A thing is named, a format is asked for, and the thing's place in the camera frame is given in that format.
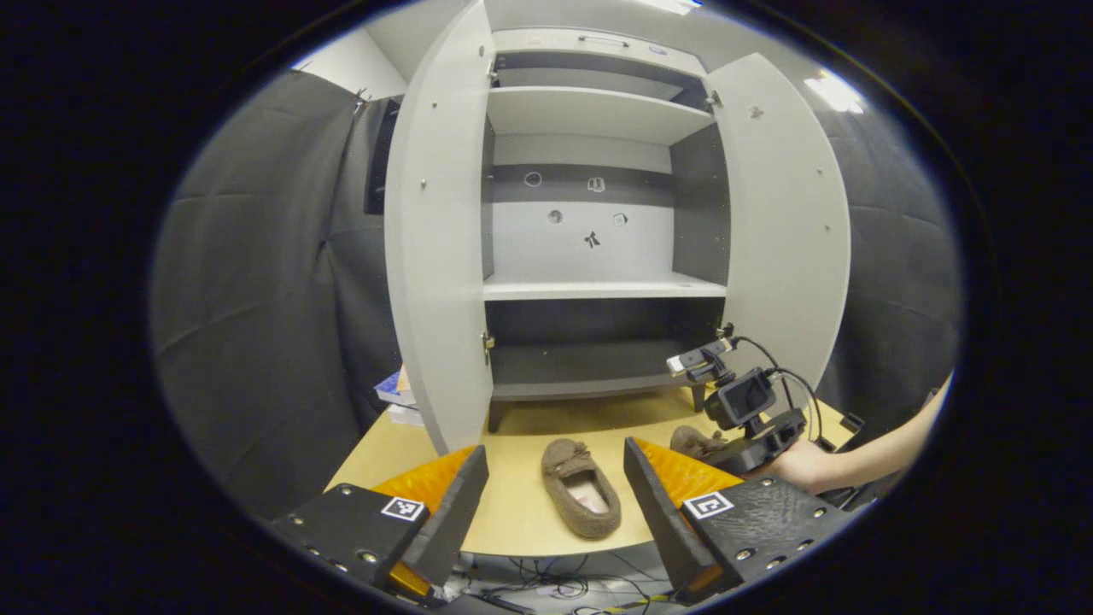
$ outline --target human arm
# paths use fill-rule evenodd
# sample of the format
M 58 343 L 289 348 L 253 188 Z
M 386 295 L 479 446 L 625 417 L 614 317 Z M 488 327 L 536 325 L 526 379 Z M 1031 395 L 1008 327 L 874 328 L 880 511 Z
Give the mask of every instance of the human arm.
M 775 474 L 806 489 L 821 494 L 883 478 L 912 464 L 926 443 L 930 427 L 949 393 L 952 374 L 922 410 L 910 421 L 859 449 L 826 453 L 815 443 L 798 440 L 771 463 L 744 475 Z

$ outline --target table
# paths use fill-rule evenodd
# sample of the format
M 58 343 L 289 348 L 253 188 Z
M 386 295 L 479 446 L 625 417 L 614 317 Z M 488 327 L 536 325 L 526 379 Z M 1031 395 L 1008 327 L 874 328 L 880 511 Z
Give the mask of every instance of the table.
M 554 557 L 615 549 L 653 540 L 634 493 L 623 473 L 627 436 L 668 447 L 672 431 L 691 425 L 709 435 L 718 429 L 704 413 L 695 413 L 686 388 L 624 398 L 565 402 L 510 402 L 496 434 L 483 426 L 490 480 L 482 493 L 462 551 L 512 557 Z M 820 403 L 823 435 L 843 447 L 853 434 L 839 425 L 843 415 Z M 742 429 L 726 433 L 733 439 Z M 562 521 L 543 488 L 542 452 L 556 438 L 579 440 L 619 494 L 622 524 L 610 536 L 593 541 L 574 534 Z M 425 429 L 391 422 L 384 413 L 361 439 L 327 489 L 341 483 L 373 487 L 435 460 Z

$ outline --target brown slipper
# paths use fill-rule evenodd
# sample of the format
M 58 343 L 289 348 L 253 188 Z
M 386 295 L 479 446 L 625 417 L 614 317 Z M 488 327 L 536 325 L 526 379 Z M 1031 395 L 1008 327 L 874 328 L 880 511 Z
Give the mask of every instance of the brown slipper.
M 728 440 L 721 438 L 720 431 L 715 431 L 712 437 L 706 438 L 690 425 L 681 425 L 672 433 L 672 441 L 669 448 L 689 458 L 706 461 L 709 456 L 728 446 Z
M 622 521 L 619 496 L 584 442 L 554 440 L 543 451 L 543 483 L 565 524 L 586 539 L 602 539 Z

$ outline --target white cabinet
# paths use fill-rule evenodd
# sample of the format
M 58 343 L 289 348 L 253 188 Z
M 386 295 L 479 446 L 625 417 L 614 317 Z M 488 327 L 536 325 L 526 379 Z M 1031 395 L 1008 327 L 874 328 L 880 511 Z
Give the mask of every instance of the white cabinet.
M 826 365 L 846 198 L 762 57 L 707 74 L 613 34 L 491 33 L 474 2 L 422 60 L 389 159 L 395 324 L 440 453 L 478 442 L 491 399 L 683 386 L 665 360 L 725 322 L 813 383 Z

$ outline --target open cabinet door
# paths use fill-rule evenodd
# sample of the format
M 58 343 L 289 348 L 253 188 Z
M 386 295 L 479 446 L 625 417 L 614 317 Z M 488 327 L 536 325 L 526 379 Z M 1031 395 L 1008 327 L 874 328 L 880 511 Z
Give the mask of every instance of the open cabinet door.
M 704 83 L 717 93 L 729 178 L 722 318 L 814 388 L 850 275 L 849 210 L 835 152 L 800 92 L 763 56 L 728 63 Z M 744 346 L 728 364 L 737 374 L 767 365 Z
M 481 175 L 493 36 L 481 0 L 422 58 L 391 138 L 385 249 L 399 350 L 438 454 L 478 443 L 493 393 L 482 334 Z

